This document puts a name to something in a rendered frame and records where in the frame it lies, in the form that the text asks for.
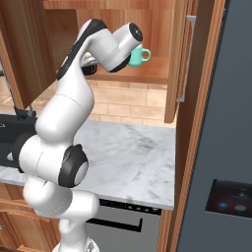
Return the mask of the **wide wooden cabinet door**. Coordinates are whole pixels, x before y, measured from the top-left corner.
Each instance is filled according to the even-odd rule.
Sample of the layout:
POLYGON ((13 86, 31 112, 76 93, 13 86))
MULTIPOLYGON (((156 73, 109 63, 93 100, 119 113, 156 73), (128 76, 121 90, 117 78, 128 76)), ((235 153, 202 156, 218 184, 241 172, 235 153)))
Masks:
POLYGON ((42 0, 0 0, 0 57, 18 108, 27 108, 54 82, 42 0))

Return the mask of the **grey dishwasher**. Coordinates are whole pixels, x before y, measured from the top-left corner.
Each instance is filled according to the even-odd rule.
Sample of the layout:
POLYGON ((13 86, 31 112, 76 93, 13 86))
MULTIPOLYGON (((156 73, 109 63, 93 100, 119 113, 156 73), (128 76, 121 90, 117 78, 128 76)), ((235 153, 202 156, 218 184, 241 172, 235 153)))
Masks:
POLYGON ((157 252, 161 209, 100 199, 94 219, 137 225, 143 219, 141 232, 102 226, 87 222, 87 231, 100 252, 157 252))

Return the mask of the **wooden drawer front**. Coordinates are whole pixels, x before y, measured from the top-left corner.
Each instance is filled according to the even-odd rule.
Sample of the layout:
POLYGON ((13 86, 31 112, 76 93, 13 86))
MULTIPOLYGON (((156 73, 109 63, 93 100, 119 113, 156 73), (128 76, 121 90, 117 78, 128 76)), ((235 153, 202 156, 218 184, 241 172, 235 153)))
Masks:
POLYGON ((23 186, 0 183, 0 210, 17 210, 32 213, 33 209, 23 197, 23 186))

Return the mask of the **narrow wooden cabinet door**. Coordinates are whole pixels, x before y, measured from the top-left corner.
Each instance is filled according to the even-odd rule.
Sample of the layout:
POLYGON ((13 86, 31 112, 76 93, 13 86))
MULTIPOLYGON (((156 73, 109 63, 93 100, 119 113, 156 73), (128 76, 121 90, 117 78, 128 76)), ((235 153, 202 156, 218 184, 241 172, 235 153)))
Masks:
POLYGON ((179 102, 177 98, 177 84, 179 74, 179 63, 182 52, 182 39, 185 28, 185 21, 187 15, 197 16, 199 0, 176 0, 172 41, 171 41, 171 52, 169 60, 169 72, 167 82, 167 93, 166 93, 166 105, 164 122, 172 123, 176 114, 177 105, 179 102))

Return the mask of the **teal mug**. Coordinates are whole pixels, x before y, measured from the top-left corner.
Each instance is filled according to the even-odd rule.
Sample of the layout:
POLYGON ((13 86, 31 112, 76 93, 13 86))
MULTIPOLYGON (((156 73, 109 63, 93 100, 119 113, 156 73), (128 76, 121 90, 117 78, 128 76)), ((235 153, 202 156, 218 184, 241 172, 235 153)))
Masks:
POLYGON ((129 66, 138 67, 141 66, 143 62, 150 60, 152 53, 149 49, 144 48, 142 44, 135 47, 131 52, 129 66))

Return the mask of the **wooden wall cabinet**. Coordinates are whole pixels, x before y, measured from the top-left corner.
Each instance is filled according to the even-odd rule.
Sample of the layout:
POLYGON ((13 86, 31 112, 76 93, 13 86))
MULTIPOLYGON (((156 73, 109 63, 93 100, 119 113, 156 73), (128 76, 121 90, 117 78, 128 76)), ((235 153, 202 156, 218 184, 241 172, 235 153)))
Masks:
POLYGON ((63 62, 85 21, 101 19, 111 31, 132 22, 141 29, 143 46, 151 51, 151 59, 140 67, 128 66, 114 74, 98 68, 90 78, 150 84, 168 81, 175 0, 42 0, 42 3, 55 67, 63 62))

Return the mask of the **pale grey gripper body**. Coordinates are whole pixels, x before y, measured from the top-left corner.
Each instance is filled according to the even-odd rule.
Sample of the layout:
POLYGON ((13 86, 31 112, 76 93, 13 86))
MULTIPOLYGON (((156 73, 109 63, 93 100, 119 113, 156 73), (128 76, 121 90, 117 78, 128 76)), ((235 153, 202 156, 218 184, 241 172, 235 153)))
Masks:
POLYGON ((98 61, 89 52, 86 52, 81 60, 82 67, 93 66, 97 63, 98 61))

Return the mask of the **wooden fridge side panel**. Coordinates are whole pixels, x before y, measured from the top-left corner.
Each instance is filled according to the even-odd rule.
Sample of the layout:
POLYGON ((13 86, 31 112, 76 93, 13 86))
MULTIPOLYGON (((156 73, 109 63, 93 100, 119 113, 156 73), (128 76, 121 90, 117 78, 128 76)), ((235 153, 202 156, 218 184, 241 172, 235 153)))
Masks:
POLYGON ((185 100, 176 123, 174 207, 163 210, 157 252, 176 252, 226 0, 199 0, 185 100))

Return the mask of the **dark grey fridge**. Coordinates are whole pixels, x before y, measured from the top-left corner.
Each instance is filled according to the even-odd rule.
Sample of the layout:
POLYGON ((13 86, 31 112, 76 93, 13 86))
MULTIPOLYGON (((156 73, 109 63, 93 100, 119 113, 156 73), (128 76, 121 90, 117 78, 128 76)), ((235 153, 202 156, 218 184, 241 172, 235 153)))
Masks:
POLYGON ((252 252, 252 0, 227 0, 176 252, 252 252))

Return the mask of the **wooden base cabinet door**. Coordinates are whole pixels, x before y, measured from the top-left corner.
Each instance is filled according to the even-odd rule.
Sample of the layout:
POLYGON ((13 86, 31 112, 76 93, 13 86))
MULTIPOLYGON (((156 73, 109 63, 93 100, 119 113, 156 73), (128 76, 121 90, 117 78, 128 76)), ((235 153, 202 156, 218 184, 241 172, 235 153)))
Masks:
POLYGON ((57 220, 24 211, 0 211, 0 247, 21 252, 51 252, 60 241, 57 220))

